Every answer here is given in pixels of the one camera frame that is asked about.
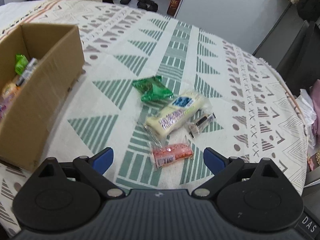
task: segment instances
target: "slipper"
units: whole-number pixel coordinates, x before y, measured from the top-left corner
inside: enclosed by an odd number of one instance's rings
[[[113,0],[102,0],[102,2],[114,3]]]
[[[148,10],[148,5],[147,5],[146,3],[144,3],[143,1],[139,1],[139,2],[137,3],[137,7],[138,7],[139,9]]]
[[[158,11],[158,5],[155,2],[152,2],[152,4],[148,7],[147,11],[157,12]]]
[[[126,4],[128,4],[130,1],[131,1],[131,0],[121,0],[120,3],[126,5]]]
[[[152,0],[138,0],[138,1],[142,1],[142,2],[144,2],[146,4],[152,4],[153,3]]]

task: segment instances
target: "blue label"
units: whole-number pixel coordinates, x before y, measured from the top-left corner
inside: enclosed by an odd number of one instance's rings
[[[179,106],[179,107],[189,107],[193,103],[192,98],[188,97],[178,97],[173,103],[173,106]]]

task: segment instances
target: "printed label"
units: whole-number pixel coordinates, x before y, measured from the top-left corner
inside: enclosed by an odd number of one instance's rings
[[[183,109],[178,109],[177,111],[168,114],[165,118],[160,118],[159,124],[163,127],[163,129],[166,130],[181,119],[181,117],[183,116],[183,112]]]
[[[174,155],[162,157],[159,159],[156,158],[156,164],[158,167],[161,167],[165,164],[173,163],[174,160],[175,160]]]
[[[173,103],[173,106],[178,106],[178,107],[190,107],[194,100],[192,98],[188,97],[178,97]]]

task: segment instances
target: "red snack package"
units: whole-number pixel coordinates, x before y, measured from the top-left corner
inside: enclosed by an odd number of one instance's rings
[[[151,160],[157,169],[175,161],[193,156],[192,148],[188,142],[163,147],[151,144],[150,150],[152,155]]]

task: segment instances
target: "pink cloth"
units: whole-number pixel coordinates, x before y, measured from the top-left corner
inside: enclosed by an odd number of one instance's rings
[[[314,135],[320,135],[320,80],[318,79],[310,91],[310,97],[313,102],[313,109],[317,114],[317,119],[312,125]]]

